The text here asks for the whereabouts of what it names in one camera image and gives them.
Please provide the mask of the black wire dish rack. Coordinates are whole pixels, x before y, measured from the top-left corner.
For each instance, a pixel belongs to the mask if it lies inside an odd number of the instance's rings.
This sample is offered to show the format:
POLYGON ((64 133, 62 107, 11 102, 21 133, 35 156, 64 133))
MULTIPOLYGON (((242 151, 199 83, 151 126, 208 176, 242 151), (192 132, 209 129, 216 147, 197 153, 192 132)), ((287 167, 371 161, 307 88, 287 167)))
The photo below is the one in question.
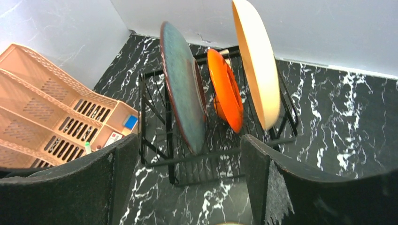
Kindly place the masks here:
POLYGON ((299 116, 291 95, 280 80, 280 114, 275 125, 263 130, 249 91, 242 58, 237 46, 221 50, 229 63, 242 97, 244 121, 235 133, 219 116, 215 90, 210 79, 206 54, 196 56, 207 101, 207 131, 200 154, 192 154, 180 132, 172 110, 162 70, 140 75, 140 162, 146 167, 165 166, 169 182, 176 186, 197 185, 224 178, 242 177, 239 143, 242 135, 251 134, 278 150, 296 140, 299 116))

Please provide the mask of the dark teal plate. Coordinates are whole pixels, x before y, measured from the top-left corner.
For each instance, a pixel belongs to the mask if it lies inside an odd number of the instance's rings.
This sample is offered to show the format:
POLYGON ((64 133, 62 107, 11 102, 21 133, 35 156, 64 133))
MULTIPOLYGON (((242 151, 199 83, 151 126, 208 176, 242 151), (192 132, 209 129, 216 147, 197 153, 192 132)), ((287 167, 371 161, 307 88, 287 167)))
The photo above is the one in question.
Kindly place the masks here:
POLYGON ((180 31, 164 21, 160 31, 163 72, 169 99, 182 136, 193 154, 206 138, 206 99, 199 67, 180 31))

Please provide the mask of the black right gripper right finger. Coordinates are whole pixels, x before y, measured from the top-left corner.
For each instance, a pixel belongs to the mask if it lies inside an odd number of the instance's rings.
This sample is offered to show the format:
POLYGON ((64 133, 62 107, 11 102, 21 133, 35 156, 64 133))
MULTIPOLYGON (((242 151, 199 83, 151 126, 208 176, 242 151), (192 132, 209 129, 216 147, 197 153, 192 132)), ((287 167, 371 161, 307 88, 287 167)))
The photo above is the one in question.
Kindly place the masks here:
POLYGON ((395 225, 398 172, 349 179, 299 162, 252 135, 241 165, 257 225, 395 225))

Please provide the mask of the orange red plate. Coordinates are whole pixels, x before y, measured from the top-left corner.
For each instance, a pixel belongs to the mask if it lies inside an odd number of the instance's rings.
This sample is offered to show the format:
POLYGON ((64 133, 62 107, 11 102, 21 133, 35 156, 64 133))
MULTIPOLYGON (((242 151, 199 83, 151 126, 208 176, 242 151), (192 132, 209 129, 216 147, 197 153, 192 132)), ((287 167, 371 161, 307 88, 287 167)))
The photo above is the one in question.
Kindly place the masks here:
POLYGON ((215 90, 214 108, 217 115, 228 122, 235 133, 243 126, 244 107, 235 76, 230 65, 215 49, 207 52, 210 77, 215 90))

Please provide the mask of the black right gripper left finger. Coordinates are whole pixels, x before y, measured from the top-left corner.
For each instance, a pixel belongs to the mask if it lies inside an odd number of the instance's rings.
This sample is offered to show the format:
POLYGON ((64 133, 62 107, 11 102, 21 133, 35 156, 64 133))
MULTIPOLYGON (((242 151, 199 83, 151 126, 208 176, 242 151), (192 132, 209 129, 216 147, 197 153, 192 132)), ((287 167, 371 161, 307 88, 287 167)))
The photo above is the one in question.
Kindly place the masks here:
POLYGON ((116 225, 138 157, 131 134, 99 151, 27 177, 0 181, 3 225, 116 225))

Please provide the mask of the yellow plate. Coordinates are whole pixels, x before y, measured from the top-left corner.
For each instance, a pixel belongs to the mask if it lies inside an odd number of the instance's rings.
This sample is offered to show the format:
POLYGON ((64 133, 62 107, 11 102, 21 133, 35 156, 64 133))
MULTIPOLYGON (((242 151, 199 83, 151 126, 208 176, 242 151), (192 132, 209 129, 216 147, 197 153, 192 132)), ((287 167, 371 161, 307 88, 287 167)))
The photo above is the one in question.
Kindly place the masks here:
POLYGON ((275 125, 280 112, 278 71, 263 21, 247 0, 234 0, 232 13, 245 75, 255 111, 264 130, 275 125))

